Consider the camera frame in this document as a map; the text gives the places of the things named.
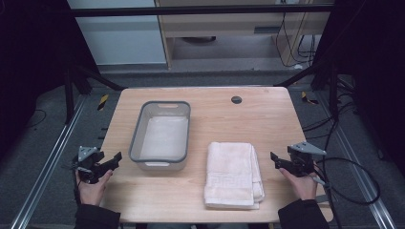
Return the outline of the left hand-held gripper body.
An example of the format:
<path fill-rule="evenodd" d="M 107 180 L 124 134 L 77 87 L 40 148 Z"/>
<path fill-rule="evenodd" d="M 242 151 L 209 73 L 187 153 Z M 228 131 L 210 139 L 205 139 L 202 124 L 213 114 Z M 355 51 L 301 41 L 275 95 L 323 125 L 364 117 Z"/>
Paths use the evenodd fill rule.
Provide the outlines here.
<path fill-rule="evenodd" d="M 72 161 L 75 183 L 83 181 L 96 184 L 102 177 L 99 162 L 104 158 L 104 153 L 97 147 L 80 146 L 77 156 Z"/>

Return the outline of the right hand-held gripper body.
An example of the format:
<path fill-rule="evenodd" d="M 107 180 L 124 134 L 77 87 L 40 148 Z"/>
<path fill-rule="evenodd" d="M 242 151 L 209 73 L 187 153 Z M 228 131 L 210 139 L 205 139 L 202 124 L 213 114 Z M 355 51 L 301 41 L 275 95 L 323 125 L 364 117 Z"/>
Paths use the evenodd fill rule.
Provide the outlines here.
<path fill-rule="evenodd" d="M 325 156 L 327 152 L 306 141 L 288 146 L 288 154 L 292 163 L 291 173 L 296 177 L 304 177 L 314 172 L 313 155 Z"/>

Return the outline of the person's left hand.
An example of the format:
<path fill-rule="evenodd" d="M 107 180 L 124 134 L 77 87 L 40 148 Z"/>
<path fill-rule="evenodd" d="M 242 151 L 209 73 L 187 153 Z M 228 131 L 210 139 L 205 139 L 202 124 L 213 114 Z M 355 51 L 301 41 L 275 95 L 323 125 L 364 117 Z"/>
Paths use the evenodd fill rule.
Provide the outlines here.
<path fill-rule="evenodd" d="M 112 170 L 108 170 L 95 184 L 89 184 L 82 181 L 78 172 L 75 172 L 76 185 L 78 188 L 79 199 L 82 204 L 99 206 L 106 189 L 106 184 L 113 175 Z"/>

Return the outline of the person's right hand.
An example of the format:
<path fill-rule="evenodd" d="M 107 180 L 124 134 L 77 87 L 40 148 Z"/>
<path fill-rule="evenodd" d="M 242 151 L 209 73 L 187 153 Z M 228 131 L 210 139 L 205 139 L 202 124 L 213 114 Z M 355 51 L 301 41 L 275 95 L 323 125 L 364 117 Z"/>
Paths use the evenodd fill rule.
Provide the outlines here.
<path fill-rule="evenodd" d="M 280 168 L 279 172 L 290 182 L 295 195 L 301 200 L 315 199 L 317 182 L 315 173 L 304 177 L 296 177 L 285 168 Z"/>

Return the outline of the folded white towel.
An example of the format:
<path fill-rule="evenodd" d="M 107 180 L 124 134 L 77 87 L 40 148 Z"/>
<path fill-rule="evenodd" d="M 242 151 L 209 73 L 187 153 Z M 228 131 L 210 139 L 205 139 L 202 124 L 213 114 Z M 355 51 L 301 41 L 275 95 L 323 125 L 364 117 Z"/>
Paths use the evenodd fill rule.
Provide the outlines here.
<path fill-rule="evenodd" d="M 203 191 L 207 207 L 257 210 L 265 196 L 258 158 L 252 144 L 209 144 Z"/>

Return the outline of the white basin with grey rim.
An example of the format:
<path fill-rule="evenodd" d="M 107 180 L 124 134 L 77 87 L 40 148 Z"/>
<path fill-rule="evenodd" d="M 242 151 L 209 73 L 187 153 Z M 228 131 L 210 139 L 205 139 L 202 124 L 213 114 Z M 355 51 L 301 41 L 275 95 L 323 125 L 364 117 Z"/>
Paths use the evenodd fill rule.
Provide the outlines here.
<path fill-rule="evenodd" d="M 187 161 L 191 107 L 185 101 L 148 101 L 139 112 L 129 157 L 140 169 L 180 171 Z"/>

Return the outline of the black yellow striped tape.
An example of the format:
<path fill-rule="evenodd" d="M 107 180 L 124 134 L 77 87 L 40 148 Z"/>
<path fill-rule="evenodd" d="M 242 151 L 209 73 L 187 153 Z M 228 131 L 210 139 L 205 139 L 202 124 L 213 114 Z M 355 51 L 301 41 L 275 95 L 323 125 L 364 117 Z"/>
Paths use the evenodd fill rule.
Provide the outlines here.
<path fill-rule="evenodd" d="M 98 111 L 102 111 L 102 110 L 104 109 L 105 104 L 106 104 L 108 98 L 109 98 L 109 95 L 108 95 L 108 94 L 104 94 L 104 95 L 100 98 L 100 101 L 99 101 L 98 106 L 97 106 L 97 110 L 98 110 Z"/>
<path fill-rule="evenodd" d="M 317 104 L 319 104 L 318 100 L 316 100 L 316 99 L 309 99 L 306 92 L 301 92 L 301 99 L 302 99 L 303 102 L 306 102 L 306 103 L 308 103 L 308 104 L 312 104 L 312 105 L 317 105 Z"/>

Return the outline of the black metal stand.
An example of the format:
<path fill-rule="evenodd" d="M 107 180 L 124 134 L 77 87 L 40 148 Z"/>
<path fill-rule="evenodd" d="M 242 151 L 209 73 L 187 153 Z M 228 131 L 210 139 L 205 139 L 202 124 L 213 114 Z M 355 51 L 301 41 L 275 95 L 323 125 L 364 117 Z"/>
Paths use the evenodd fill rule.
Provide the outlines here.
<path fill-rule="evenodd" d="M 311 87 L 314 90 L 322 89 L 326 83 L 329 83 L 329 111 L 333 120 L 339 120 L 337 107 L 337 82 L 338 82 L 338 65 L 331 60 L 320 60 L 312 66 L 300 71 L 293 77 L 275 84 L 275 87 L 289 87 L 294 82 L 299 81 L 309 74 L 314 74 Z"/>
<path fill-rule="evenodd" d="M 96 80 L 97 82 L 107 86 L 114 91 L 124 90 L 123 86 L 120 86 L 108 80 L 100 73 L 96 73 L 88 68 L 76 64 L 69 65 L 65 69 L 63 76 L 66 102 L 66 124 L 69 124 L 71 122 L 75 114 L 73 86 L 77 87 L 80 94 L 89 94 L 93 88 L 87 80 L 88 77 Z"/>

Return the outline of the black curtain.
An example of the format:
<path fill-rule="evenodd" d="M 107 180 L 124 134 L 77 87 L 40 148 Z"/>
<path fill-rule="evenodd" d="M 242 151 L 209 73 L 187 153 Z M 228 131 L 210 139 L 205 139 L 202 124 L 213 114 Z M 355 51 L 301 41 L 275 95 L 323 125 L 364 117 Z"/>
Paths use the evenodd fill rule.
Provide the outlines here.
<path fill-rule="evenodd" d="M 64 84 L 64 72 L 96 62 L 73 17 L 68 0 L 0 0 L 0 161 L 22 134 L 36 99 Z"/>
<path fill-rule="evenodd" d="M 316 57 L 333 50 L 362 115 L 405 176 L 405 0 L 334 0 Z"/>

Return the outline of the white cabinet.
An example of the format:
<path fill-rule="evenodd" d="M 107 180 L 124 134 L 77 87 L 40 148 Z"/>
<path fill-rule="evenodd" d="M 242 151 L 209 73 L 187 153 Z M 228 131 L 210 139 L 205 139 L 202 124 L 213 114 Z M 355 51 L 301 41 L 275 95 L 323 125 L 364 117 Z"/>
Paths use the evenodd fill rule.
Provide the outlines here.
<path fill-rule="evenodd" d="M 72 10 L 155 7 L 154 0 L 68 0 Z M 165 64 L 166 57 L 155 15 L 77 17 L 98 66 Z"/>

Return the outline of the light wooden desk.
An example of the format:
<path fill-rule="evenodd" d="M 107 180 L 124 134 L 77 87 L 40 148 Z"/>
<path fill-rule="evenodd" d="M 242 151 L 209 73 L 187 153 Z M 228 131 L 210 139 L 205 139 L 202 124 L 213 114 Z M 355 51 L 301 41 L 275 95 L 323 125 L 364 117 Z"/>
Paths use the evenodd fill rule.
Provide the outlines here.
<path fill-rule="evenodd" d="M 333 0 L 154 0 L 158 7 L 324 4 Z M 270 35 L 281 61 L 298 61 L 300 39 L 320 35 L 330 14 L 326 12 L 223 13 L 161 15 L 165 38 L 220 35 Z"/>

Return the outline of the black horizontal bar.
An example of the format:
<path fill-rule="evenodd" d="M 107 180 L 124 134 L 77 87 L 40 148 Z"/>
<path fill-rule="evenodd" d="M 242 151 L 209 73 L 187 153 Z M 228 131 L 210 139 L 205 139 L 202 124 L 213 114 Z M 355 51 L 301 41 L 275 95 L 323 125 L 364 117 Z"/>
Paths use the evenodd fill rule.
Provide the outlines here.
<path fill-rule="evenodd" d="M 185 6 L 122 9 L 77 9 L 67 10 L 74 17 L 98 16 L 146 16 L 146 15 L 192 15 L 192 14 L 233 14 L 233 13 L 278 13 L 278 12 L 326 12 L 332 11 L 334 4 L 295 4 L 295 5 L 239 5 L 239 6 Z"/>

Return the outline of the aluminium floor rail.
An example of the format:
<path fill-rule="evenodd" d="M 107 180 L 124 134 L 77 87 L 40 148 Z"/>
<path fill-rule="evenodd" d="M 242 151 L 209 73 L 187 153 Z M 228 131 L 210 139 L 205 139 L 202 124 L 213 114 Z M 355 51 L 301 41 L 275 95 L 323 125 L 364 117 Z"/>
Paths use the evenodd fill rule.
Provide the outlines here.
<path fill-rule="evenodd" d="M 80 95 L 74 106 L 74 114 L 71 120 L 63 126 L 61 133 L 58 136 L 41 172 L 39 173 L 30 193 L 28 194 L 24 204 L 18 211 L 14 220 L 11 223 L 10 229 L 26 229 L 33 212 L 35 211 L 39 200 L 48 185 L 48 182 L 53 174 L 53 171 L 69 141 L 69 138 L 75 128 L 75 125 L 80 118 L 83 107 L 86 103 L 88 96 Z"/>
<path fill-rule="evenodd" d="M 341 149 L 343 158 L 350 164 L 354 180 L 356 181 L 363 198 L 367 202 L 367 206 L 370 208 L 378 227 L 380 229 L 397 229 L 391 214 L 380 197 L 380 193 L 377 192 L 377 186 L 373 182 L 372 176 L 368 175 L 365 169 L 360 168 L 361 163 L 358 156 L 354 153 L 348 137 L 343 129 L 339 127 L 338 122 L 332 117 L 329 109 L 328 98 L 323 93 L 319 92 L 315 92 L 315 95 L 319 99 L 320 106 L 325 111 L 325 114 L 330 118 L 331 127 L 325 148 L 330 146 L 330 137 L 334 136 Z"/>

